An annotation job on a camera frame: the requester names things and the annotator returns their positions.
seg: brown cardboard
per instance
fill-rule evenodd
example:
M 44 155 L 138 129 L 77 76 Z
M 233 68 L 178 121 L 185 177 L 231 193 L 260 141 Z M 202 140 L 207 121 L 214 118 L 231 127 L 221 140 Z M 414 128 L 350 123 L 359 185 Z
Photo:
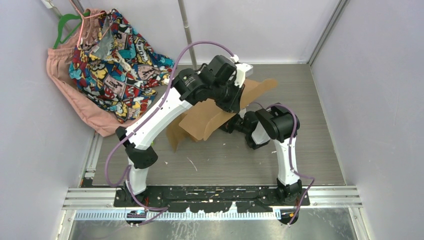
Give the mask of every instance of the brown cardboard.
M 275 79 L 257 82 L 250 79 L 244 81 L 244 90 L 240 99 L 240 108 L 245 108 L 266 91 L 277 86 Z M 222 124 L 232 118 L 235 113 L 221 110 L 215 102 L 208 99 L 199 102 L 185 113 L 178 116 L 166 128 L 166 136 L 174 151 L 184 138 L 191 137 L 195 142 L 207 140 Z

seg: pink cloth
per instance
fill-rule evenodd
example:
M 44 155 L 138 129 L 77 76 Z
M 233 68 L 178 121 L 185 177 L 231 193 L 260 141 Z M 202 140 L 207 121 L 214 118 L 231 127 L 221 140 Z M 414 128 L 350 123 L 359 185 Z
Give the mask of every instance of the pink cloth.
M 92 14 L 99 13 L 98 9 L 91 9 Z M 99 34 L 99 22 L 96 17 L 84 21 L 82 39 L 92 43 Z M 48 49 L 47 74 L 62 92 L 63 96 L 72 105 L 78 116 L 103 137 L 112 135 L 119 126 L 128 127 L 136 120 L 119 123 L 111 112 L 104 111 L 94 102 L 77 90 L 77 86 L 69 76 L 69 66 L 74 54 L 74 47 L 78 42 L 79 29 L 69 40 L 59 45 L 57 49 Z

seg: white wall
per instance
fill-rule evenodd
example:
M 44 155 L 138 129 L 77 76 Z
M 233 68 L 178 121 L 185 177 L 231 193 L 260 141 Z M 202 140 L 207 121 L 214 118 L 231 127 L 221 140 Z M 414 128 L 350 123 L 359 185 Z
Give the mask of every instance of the white wall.
M 177 0 L 81 0 L 116 8 L 159 53 L 176 58 L 187 45 Z M 306 63 L 338 0 L 185 0 L 193 41 L 219 42 L 250 63 Z M 196 46 L 198 62 L 224 53 Z M 189 54 L 183 58 L 190 62 Z
M 352 0 L 313 65 L 377 240 L 423 239 L 424 2 Z
M 39 0 L 1 7 L 0 239 L 48 240 L 94 132 L 46 73 L 57 18 Z

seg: hanger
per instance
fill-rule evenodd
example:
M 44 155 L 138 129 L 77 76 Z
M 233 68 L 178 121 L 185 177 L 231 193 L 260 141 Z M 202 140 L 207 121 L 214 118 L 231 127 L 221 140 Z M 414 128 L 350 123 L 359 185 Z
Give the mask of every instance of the hanger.
M 87 10 L 82 15 L 84 17 L 88 17 L 90 15 L 90 11 Z M 79 22 L 78 25 L 76 25 L 76 27 L 74 29 L 72 29 L 72 31 L 70 31 L 69 34 L 63 40 L 61 40 L 62 33 L 64 31 L 65 24 L 69 20 L 78 20 L 78 19 L 81 20 L 81 22 Z M 56 42 L 54 43 L 53 49 L 56 49 L 59 44 L 64 44 L 72 36 L 72 34 L 75 33 L 75 31 L 81 26 L 82 23 L 83 23 L 83 19 L 81 18 L 80 15 L 73 15 L 73 14 L 65 14 L 65 15 L 63 15 L 60 18 L 59 24 L 57 26 L 57 38 L 56 38 Z

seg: paper scrap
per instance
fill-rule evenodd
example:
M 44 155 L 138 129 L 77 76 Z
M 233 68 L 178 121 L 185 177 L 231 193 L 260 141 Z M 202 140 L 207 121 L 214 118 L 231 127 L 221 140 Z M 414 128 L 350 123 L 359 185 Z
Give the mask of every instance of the paper scrap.
M 195 166 L 195 164 L 190 160 L 190 158 L 187 157 L 187 159 L 190 161 L 191 164 L 193 164 L 194 169 L 196 169 L 196 172 L 198 171 L 198 168 Z

